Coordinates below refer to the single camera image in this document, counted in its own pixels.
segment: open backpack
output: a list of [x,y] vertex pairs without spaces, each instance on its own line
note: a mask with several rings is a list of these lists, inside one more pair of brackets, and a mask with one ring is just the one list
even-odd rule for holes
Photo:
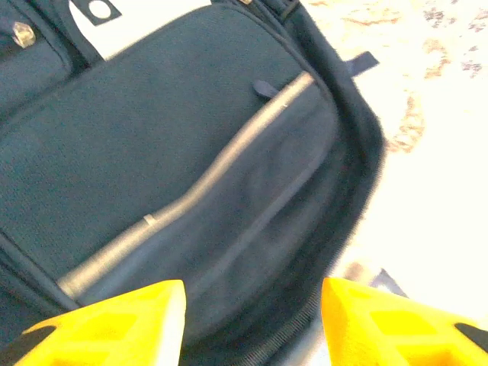
[[271,362],[376,181],[363,66],[296,0],[0,2],[0,344],[177,278],[181,364]]

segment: yellow object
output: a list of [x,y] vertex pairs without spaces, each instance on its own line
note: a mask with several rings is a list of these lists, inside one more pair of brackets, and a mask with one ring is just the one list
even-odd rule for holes
[[488,365],[454,327],[472,320],[344,279],[323,282],[322,317],[333,366]]
[[18,366],[178,364],[185,288],[163,281],[38,323],[56,330]]

